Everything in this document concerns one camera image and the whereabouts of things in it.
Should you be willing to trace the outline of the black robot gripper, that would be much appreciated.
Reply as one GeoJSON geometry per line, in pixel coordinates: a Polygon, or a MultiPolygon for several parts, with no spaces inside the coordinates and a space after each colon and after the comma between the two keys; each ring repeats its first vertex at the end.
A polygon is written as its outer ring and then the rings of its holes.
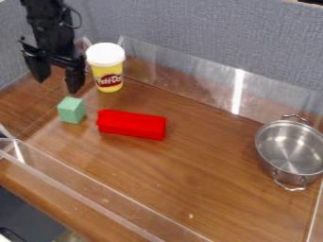
{"type": "Polygon", "coordinates": [[[19,38],[21,53],[38,83],[50,76],[50,65],[65,68],[67,92],[73,95],[83,85],[83,56],[74,46],[74,30],[81,27],[81,14],[63,0],[19,0],[34,44],[19,38]]]}

